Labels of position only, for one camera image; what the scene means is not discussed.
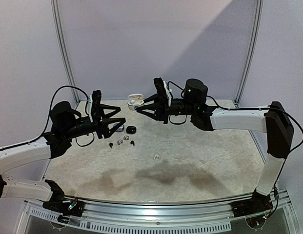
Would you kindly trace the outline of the aluminium frame post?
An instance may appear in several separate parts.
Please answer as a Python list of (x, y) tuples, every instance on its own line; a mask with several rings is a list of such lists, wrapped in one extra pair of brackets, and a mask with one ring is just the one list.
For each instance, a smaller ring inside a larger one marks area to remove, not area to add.
[(262, 10), (263, 10), (263, 0), (257, 0), (255, 5), (254, 17), (253, 17), (253, 24), (251, 29), (251, 35), (247, 50), (247, 57), (244, 63), (241, 81), (239, 83), (234, 102), (236, 105), (239, 105), (243, 96), (243, 92), (247, 83), (248, 74), (251, 68), (252, 59), (255, 53), (256, 42), (259, 34), (259, 28), (261, 23), (262, 17)]
[(63, 28), (62, 28), (59, 1), (51, 0), (51, 8), (52, 8), (52, 13), (53, 13), (55, 30), (56, 30), (58, 43), (59, 43), (60, 53), (61, 53), (61, 57), (62, 57), (62, 62), (63, 62), (63, 66), (65, 69), (68, 84), (75, 87), (76, 83), (75, 83), (73, 72), (71, 69), (71, 64), (69, 61), (69, 56), (68, 56), (65, 38), (64, 38), (64, 32), (63, 32)]

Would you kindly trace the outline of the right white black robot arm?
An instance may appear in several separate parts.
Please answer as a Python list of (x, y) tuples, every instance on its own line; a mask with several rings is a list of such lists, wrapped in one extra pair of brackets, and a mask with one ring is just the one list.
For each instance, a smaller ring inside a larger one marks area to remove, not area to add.
[(173, 98), (167, 82), (155, 78), (156, 94), (134, 110), (167, 124), (170, 116), (190, 116), (200, 130), (223, 129), (258, 131), (266, 134), (267, 161), (254, 194), (268, 196), (275, 186), (283, 164), (291, 152), (294, 127), (280, 102), (250, 108), (225, 108), (206, 104), (208, 88), (196, 78), (186, 81), (181, 98)]

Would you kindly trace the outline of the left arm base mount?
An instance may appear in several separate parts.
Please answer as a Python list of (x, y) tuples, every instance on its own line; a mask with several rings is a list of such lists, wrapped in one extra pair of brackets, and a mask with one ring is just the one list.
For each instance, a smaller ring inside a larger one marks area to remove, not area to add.
[(64, 198), (63, 200), (43, 202), (42, 207), (61, 213), (63, 216), (82, 217), (86, 203), (78, 198)]

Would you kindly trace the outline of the right aluminium frame post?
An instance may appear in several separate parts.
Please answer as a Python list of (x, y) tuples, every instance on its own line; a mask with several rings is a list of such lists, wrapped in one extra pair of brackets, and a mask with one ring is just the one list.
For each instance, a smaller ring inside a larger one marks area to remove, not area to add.
[(262, 10), (263, 10), (263, 0), (257, 0), (255, 5), (254, 17), (253, 17), (253, 24), (251, 29), (251, 35), (247, 50), (247, 57), (244, 63), (241, 81), (239, 83), (234, 102), (236, 105), (239, 105), (243, 96), (243, 92), (247, 83), (248, 74), (251, 68), (252, 59), (255, 53), (256, 42), (259, 34), (259, 28), (261, 23), (262, 17)]

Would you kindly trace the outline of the black charging case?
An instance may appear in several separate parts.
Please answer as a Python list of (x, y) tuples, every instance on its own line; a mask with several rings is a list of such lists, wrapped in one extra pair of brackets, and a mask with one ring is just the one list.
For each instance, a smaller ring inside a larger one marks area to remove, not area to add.
[(127, 134), (135, 134), (137, 132), (137, 128), (135, 126), (127, 126), (126, 133)]

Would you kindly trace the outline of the aluminium front rail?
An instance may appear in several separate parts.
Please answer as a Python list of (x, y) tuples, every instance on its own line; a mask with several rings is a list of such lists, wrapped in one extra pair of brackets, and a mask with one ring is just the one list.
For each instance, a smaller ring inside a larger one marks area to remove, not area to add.
[(231, 203), (249, 194), (187, 203), (113, 203), (86, 201), (81, 217), (61, 217), (38, 202), (25, 204), (19, 234), (298, 234), (300, 229), (286, 190), (277, 210), (235, 217)]

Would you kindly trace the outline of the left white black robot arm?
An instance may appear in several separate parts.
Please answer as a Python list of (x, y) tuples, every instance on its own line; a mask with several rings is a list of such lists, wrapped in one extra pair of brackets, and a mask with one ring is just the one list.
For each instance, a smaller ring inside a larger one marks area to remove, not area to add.
[(125, 118), (115, 118), (120, 107), (92, 104), (90, 115), (71, 108), (62, 101), (49, 112), (52, 128), (33, 142), (0, 148), (0, 199), (7, 197), (36, 199), (43, 202), (61, 202), (64, 192), (52, 180), (34, 181), (15, 179), (6, 172), (35, 161), (54, 159), (66, 153), (72, 139), (96, 133), (98, 138), (109, 138), (125, 123)]

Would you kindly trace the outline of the left aluminium frame post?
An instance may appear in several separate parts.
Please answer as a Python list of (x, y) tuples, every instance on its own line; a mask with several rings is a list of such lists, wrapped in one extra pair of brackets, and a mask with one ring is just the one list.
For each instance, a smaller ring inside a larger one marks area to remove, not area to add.
[(69, 56), (68, 56), (65, 38), (64, 38), (64, 32), (63, 32), (63, 28), (62, 28), (59, 1), (51, 0), (51, 8), (52, 8), (52, 13), (53, 13), (55, 30), (56, 30), (58, 43), (59, 43), (60, 53), (61, 53), (61, 57), (62, 57), (62, 62), (63, 62), (63, 66), (65, 69), (68, 84), (75, 87), (76, 83), (75, 83), (73, 72), (71, 69), (71, 64), (69, 61)]

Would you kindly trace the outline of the silver clip earbud left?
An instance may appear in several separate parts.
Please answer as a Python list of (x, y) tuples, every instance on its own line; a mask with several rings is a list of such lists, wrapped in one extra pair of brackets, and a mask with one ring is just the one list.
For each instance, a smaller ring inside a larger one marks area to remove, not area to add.
[(117, 141), (117, 144), (118, 144), (118, 145), (123, 144), (123, 140), (122, 140), (122, 139), (119, 139), (119, 140)]

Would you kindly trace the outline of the cream earbud charging case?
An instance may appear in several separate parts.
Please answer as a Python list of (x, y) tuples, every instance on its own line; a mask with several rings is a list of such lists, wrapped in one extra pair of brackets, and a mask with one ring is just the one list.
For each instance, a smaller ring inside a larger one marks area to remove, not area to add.
[(129, 110), (135, 111), (139, 107), (144, 106), (144, 95), (143, 94), (130, 94), (128, 96), (127, 106)]

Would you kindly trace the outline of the blue oval charging case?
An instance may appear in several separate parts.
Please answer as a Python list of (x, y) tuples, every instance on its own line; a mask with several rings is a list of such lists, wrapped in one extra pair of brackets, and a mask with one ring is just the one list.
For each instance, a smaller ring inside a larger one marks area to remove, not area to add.
[(116, 132), (123, 132), (125, 129), (124, 125), (121, 125), (117, 130)]

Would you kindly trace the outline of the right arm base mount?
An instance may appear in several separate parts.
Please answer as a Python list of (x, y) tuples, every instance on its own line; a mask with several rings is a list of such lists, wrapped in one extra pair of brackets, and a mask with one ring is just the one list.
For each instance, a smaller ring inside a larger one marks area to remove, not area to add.
[(234, 201), (230, 203), (231, 211), (234, 217), (256, 217), (260, 219), (268, 219), (274, 214), (279, 205), (279, 200), (273, 205), (270, 195), (268, 196), (252, 196), (249, 199)]

